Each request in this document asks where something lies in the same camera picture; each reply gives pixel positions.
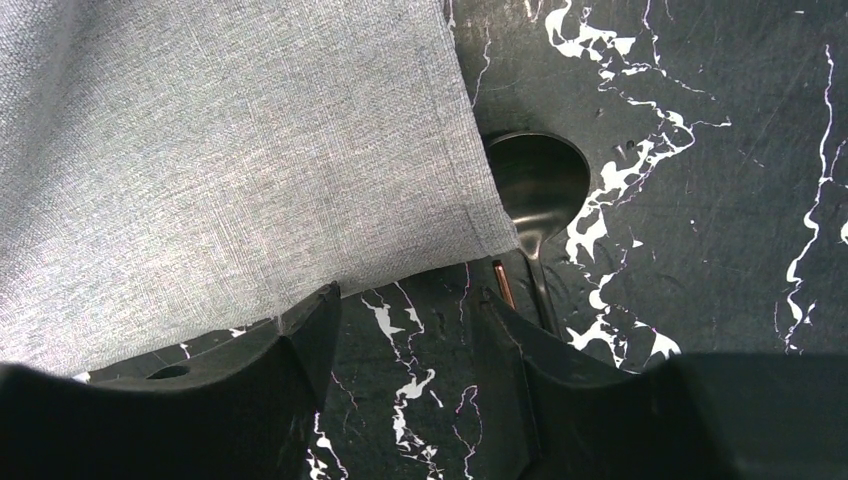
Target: spoon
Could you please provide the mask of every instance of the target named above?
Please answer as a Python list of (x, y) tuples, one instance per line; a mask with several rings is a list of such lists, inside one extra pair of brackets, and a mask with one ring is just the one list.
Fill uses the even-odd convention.
[(542, 244), (568, 227), (589, 193), (589, 166), (568, 140), (516, 132), (492, 140), (489, 167), (501, 203), (515, 223), (519, 249), (530, 268), (542, 328), (562, 338), (545, 272)]

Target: black marble countertop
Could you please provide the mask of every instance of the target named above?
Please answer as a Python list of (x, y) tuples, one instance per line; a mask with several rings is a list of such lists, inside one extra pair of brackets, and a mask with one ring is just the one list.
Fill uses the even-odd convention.
[[(590, 164), (544, 256), (574, 347), (635, 373), (680, 352), (848, 350), (848, 2), (447, 2), (484, 138), (553, 132)], [(520, 256), (502, 259), (535, 318)], [(307, 478), (486, 478), (465, 299), (493, 284), (485, 259), (345, 300)]]

